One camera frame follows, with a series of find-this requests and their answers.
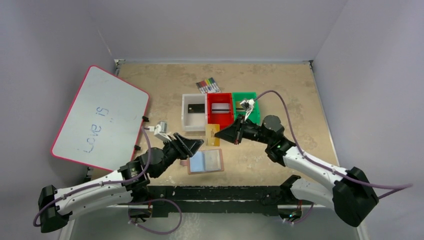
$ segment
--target black card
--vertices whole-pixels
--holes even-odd
[[[204,114],[205,113],[205,105],[202,104],[202,103],[189,104],[188,105],[188,113],[189,114]]]

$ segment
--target plastic bin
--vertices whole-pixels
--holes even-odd
[[[182,130],[185,132],[205,131],[208,122],[207,94],[183,94],[181,108]],[[204,104],[204,113],[189,113],[189,104]]]
[[[229,104],[229,112],[212,113],[211,105]],[[224,129],[234,122],[233,97],[231,93],[208,93],[207,94],[207,123],[219,124],[220,129]]]
[[[246,115],[246,112],[237,112],[236,111],[236,102],[241,102],[244,99],[254,99],[256,98],[256,92],[233,92],[232,93],[232,106],[234,112],[234,119],[237,118],[237,115],[242,114]],[[254,109],[250,113],[248,119],[250,119],[255,124],[261,123],[261,111],[259,110],[259,105],[257,102],[254,104]]]

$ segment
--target gray floor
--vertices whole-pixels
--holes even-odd
[[[105,208],[80,217],[71,240],[358,240],[356,228],[342,222],[326,208],[315,208],[304,222],[282,224],[279,217],[261,214],[185,213],[180,228],[169,235],[155,235],[128,224],[127,210]],[[167,231],[179,215],[149,219],[144,225]]]

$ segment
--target wooden table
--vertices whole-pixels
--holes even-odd
[[[301,147],[322,160],[337,165],[331,137],[321,107],[315,80],[307,64],[123,64],[119,77],[150,94],[147,117],[150,124],[167,121],[168,130],[188,138],[205,139],[203,134],[182,131],[182,94],[199,93],[195,83],[213,77],[224,93],[276,90],[289,108],[294,132]],[[273,93],[258,100],[261,119],[267,115],[279,116],[286,128],[285,135],[292,140],[283,105]],[[153,147],[162,142],[149,135]],[[141,136],[144,153],[146,139]],[[201,150],[216,149],[205,146]],[[266,145],[243,140],[240,145],[220,141],[224,171],[188,174],[187,167],[176,161],[152,185],[200,186],[269,186],[280,185],[292,174],[301,173],[273,163],[268,159]]]

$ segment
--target marker set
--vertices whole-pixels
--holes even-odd
[[[205,79],[204,81],[196,82],[196,85],[202,94],[213,94],[221,92],[218,84],[212,77]]]

